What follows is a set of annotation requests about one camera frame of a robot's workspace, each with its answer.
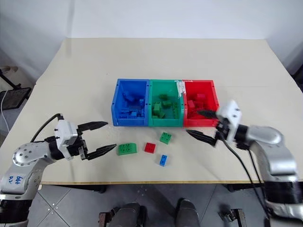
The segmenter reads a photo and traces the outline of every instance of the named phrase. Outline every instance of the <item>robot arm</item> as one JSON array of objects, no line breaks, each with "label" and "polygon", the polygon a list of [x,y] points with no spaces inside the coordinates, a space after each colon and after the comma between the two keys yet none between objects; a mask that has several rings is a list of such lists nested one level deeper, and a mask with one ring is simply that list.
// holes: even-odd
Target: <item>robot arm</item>
[{"label": "robot arm", "polygon": [[55,136],[44,141],[32,142],[18,147],[13,154],[13,164],[4,174],[0,191],[0,227],[26,227],[27,216],[42,179],[44,169],[66,158],[73,159],[80,155],[81,159],[91,160],[112,150],[116,144],[98,148],[88,153],[82,132],[103,127],[107,122],[89,122],[78,125],[78,128],[58,117],[54,129]]},{"label": "robot arm", "polygon": [[224,138],[235,142],[237,148],[254,152],[265,186],[265,204],[272,216],[295,218],[303,221],[303,197],[298,183],[297,166],[284,137],[270,127],[239,124],[241,111],[235,101],[222,106],[217,112],[200,111],[207,117],[219,119],[215,138],[195,130],[187,132],[197,140],[216,145]]}]

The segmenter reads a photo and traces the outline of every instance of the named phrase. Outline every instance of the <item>gray floor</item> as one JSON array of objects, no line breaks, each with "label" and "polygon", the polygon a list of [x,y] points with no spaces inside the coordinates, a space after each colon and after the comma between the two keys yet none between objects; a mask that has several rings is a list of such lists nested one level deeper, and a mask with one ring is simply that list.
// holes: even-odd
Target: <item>gray floor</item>
[{"label": "gray floor", "polygon": [[264,226],[264,213],[254,192],[229,192],[220,184],[127,184],[110,185],[103,194],[44,185],[29,213],[29,227],[98,226],[98,214],[137,201],[148,209],[151,227],[174,226],[174,208],[179,198],[190,199],[199,213],[202,227],[237,227],[218,215],[222,207],[241,208],[248,227]]}]

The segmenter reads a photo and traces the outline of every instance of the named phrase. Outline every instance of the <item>tabletop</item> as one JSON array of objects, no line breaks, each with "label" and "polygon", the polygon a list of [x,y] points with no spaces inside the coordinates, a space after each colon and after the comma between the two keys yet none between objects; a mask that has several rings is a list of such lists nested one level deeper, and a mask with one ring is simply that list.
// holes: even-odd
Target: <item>tabletop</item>
[{"label": "tabletop", "polygon": [[[118,78],[211,79],[220,104],[236,100],[245,125],[271,126],[285,136],[303,179],[303,95],[265,40],[73,38],[37,81],[34,90],[0,148],[0,176],[12,163],[15,149],[30,141],[36,130],[55,113],[76,125],[106,121],[86,131],[90,152],[108,144],[136,143],[137,154],[118,156],[117,148],[87,161],[59,160],[45,169],[42,183],[246,183],[238,160],[218,142],[215,148],[190,137],[184,128],[114,127],[111,102]],[[56,121],[38,136],[53,135]],[[214,128],[194,128],[214,135]],[[159,141],[172,135],[169,145]],[[156,153],[144,152],[146,142]],[[249,155],[236,150],[251,172]],[[169,156],[165,167],[161,154]]]}]

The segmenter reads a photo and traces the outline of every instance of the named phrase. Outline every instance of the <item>blue building block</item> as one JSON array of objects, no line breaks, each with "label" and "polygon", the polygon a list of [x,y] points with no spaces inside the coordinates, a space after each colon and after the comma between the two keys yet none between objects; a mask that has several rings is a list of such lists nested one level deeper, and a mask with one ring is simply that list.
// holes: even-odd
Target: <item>blue building block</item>
[{"label": "blue building block", "polygon": [[114,126],[148,126],[149,84],[148,79],[118,79],[111,106]]},{"label": "blue building block", "polygon": [[168,158],[167,155],[162,155],[159,165],[164,167],[166,164],[167,158]]}]

